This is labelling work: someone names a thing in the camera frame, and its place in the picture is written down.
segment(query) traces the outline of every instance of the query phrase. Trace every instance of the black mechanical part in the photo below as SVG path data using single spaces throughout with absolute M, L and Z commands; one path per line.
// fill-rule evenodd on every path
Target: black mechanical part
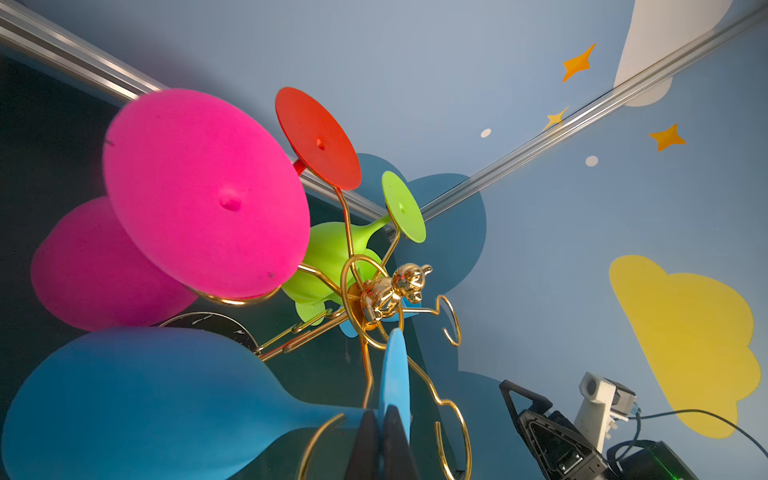
M 552 402 L 508 380 L 499 388 L 515 429 L 547 480 L 617 479 L 600 452 L 560 412 L 544 416 Z M 510 392 L 532 400 L 533 406 L 518 414 Z

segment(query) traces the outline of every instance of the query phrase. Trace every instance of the orange star decal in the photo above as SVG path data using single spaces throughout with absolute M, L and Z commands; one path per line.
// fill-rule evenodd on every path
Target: orange star decal
M 685 140 L 680 138 L 680 135 L 677 134 L 677 124 L 672 125 L 665 131 L 659 131 L 655 134 L 648 135 L 659 143 L 659 151 L 662 151 L 670 145 L 685 145 L 686 143 Z
M 583 54 L 563 62 L 563 65 L 565 65 L 565 78 L 563 78 L 563 83 L 565 83 L 565 81 L 570 77 L 573 77 L 577 72 L 582 70 L 589 70 L 589 55 L 591 55 L 595 45 L 597 44 L 592 45 Z

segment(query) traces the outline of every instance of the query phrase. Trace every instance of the light blue wall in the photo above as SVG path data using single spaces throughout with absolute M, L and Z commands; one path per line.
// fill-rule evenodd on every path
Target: light blue wall
M 468 419 L 477 478 L 540 478 L 508 434 L 495 388 L 503 379 L 549 397 L 571 419 L 586 371 L 635 390 L 647 414 L 671 409 L 611 288 L 617 257 L 643 255 L 668 273 L 734 288 L 753 311 L 750 348 L 768 368 L 767 79 L 764 22 L 677 75 L 657 103 L 621 108 L 482 191 L 485 232 L 459 223 L 458 212 L 444 220 L 459 236 L 485 240 L 471 273 L 447 292 L 465 337 L 458 362 L 439 332 L 445 317 L 414 321 L 428 371 Z M 658 152 L 648 134 L 676 123 L 687 144 Z M 597 166 L 585 164 L 590 155 Z M 427 244 L 406 244 L 398 261 L 461 254 L 436 252 L 460 241 L 447 240 L 439 221 L 428 223 Z M 738 406 L 739 424 L 768 445 L 766 383 Z M 633 434 L 634 424 L 623 424 L 609 445 Z M 460 452 L 455 428 L 451 438 Z M 765 457 L 738 433 L 709 439 L 670 417 L 644 422 L 642 438 L 667 442 L 701 480 L 766 476 Z
M 357 151 L 409 180 L 472 175 L 547 114 L 609 91 L 634 3 L 613 0 L 27 0 L 29 8 L 171 87 L 214 94 L 286 148 L 285 86 L 317 98 Z M 563 62 L 597 44 L 591 70 Z M 480 133 L 490 127 L 490 137 Z

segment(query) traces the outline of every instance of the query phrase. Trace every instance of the gold wire hook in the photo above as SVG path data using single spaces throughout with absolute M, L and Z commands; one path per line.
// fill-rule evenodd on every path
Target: gold wire hook
M 456 311 L 453 309 L 453 305 L 451 305 L 451 301 L 448 300 L 448 297 L 445 295 L 438 295 L 437 300 L 435 300 L 435 309 L 431 308 L 404 308 L 402 311 L 404 313 L 431 313 L 432 315 L 440 315 L 440 300 L 445 302 L 445 305 L 448 307 L 448 311 L 451 313 L 451 318 L 453 319 L 453 326 L 456 328 L 456 341 L 454 341 L 453 338 L 451 338 L 451 334 L 448 333 L 448 329 L 443 328 L 442 332 L 445 335 L 445 338 L 448 339 L 448 341 L 453 346 L 459 346 L 462 344 L 462 328 L 458 324 L 458 316 L 456 316 Z
M 469 480 L 472 477 L 472 444 L 469 442 L 469 431 L 467 430 L 467 424 L 464 421 L 464 416 L 462 415 L 461 410 L 458 409 L 458 406 L 456 406 L 453 401 L 440 398 L 440 396 L 437 394 L 435 384 L 432 383 L 429 375 L 427 375 L 426 372 L 422 370 L 422 368 L 416 364 L 416 362 L 414 362 L 410 356 L 408 357 L 408 365 L 413 369 L 414 372 L 416 372 L 418 376 L 422 378 L 424 383 L 426 383 L 427 387 L 429 388 L 429 392 L 432 394 L 432 399 L 435 400 L 435 403 L 441 406 L 450 407 L 456 415 L 458 422 L 462 424 L 462 435 L 464 435 L 464 452 L 467 458 L 467 469 L 465 471 L 464 480 Z M 448 480 L 455 480 L 453 474 L 451 473 L 451 467 L 448 465 L 448 459 L 445 457 L 445 449 L 442 445 L 442 428 L 440 426 L 440 422 L 435 422 L 435 440 L 437 441 L 437 453 L 440 457 L 442 472 Z
M 343 413 L 340 413 L 334 416 L 327 422 L 323 423 L 320 426 L 320 428 L 317 429 L 317 432 L 315 432 L 315 435 L 312 435 L 312 438 L 310 439 L 310 443 L 306 444 L 304 453 L 301 455 L 301 463 L 299 464 L 299 471 L 296 473 L 296 480 L 305 480 L 306 471 L 310 467 L 310 457 L 312 456 L 312 450 L 315 449 L 315 444 L 317 443 L 317 440 L 320 438 L 323 432 L 343 422 L 344 418 L 346 418 L 346 416 Z

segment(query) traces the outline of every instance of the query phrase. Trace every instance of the wall decal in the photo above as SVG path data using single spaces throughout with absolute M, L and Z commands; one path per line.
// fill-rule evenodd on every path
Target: wall decal
M 731 3 L 733 0 L 635 0 L 614 87 L 714 28 Z M 626 105 L 643 107 L 657 102 L 671 85 L 672 77 Z
M 672 409 L 703 409 L 737 423 L 737 401 L 760 383 L 746 300 L 728 285 L 692 273 L 668 275 L 638 255 L 614 260 L 610 278 Z M 734 432 L 708 415 L 679 417 L 712 439 Z
M 664 148 L 667 148 L 670 145 L 686 144 L 686 141 L 677 134 L 677 124 L 672 125 L 665 131 L 658 131 L 653 134 L 648 134 L 648 136 L 659 143 L 659 151 L 662 151 Z
M 556 124 L 559 124 L 560 122 L 562 122 L 563 121 L 563 114 L 565 113 L 565 110 L 563 110 L 562 112 L 560 112 L 557 115 L 547 115 L 547 118 L 549 118 L 549 123 L 547 124 L 546 127 L 544 127 L 544 129 L 542 131 L 547 130 L 552 125 L 556 125 Z
M 563 83 L 579 71 L 589 70 L 589 55 L 592 54 L 595 45 L 596 44 L 593 44 L 583 54 L 563 62 L 563 65 L 565 65 L 565 78 L 563 78 Z

